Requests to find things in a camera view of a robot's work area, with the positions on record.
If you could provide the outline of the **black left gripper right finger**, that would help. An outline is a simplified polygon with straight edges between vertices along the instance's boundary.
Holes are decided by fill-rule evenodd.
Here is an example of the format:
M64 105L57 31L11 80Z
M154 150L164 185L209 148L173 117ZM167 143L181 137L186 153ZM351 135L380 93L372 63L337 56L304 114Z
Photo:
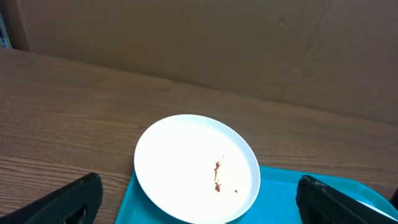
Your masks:
M303 224L397 224L310 175L298 181L296 204Z

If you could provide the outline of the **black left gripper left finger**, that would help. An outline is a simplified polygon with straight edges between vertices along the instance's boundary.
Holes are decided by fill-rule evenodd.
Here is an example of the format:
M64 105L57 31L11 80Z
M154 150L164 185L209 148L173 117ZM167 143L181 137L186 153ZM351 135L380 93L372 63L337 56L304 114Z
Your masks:
M1 217L1 224L93 224L102 203L103 183L92 172Z

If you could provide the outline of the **white plate with blue speck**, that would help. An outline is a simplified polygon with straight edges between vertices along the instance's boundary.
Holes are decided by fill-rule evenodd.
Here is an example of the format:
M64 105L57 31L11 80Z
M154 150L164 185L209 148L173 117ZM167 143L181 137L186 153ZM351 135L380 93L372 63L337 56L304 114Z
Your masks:
M367 206L368 208L370 208L370 209L376 211L377 213L380 213L381 215L384 215L385 217L388 217L388 218L390 218L390 219L392 219L392 220L394 220L394 221L397 221L397 219L395 219L394 217L390 216L389 214L383 212L382 210L380 210L380 209L378 209L378 208L376 208L376 207L373 207L372 205L369 205L369 204L364 203L364 202L359 201L359 200L357 200L357 202L359 202L359 203L361 203L361 204Z

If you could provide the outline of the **white plate with sauce streak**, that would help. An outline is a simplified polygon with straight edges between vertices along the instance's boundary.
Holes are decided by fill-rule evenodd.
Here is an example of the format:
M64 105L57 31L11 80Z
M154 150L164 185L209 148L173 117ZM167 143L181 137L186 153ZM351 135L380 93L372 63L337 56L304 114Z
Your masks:
M147 128L134 152L134 171L148 198L188 223L228 223L246 213L261 186L249 144L229 126L180 114Z

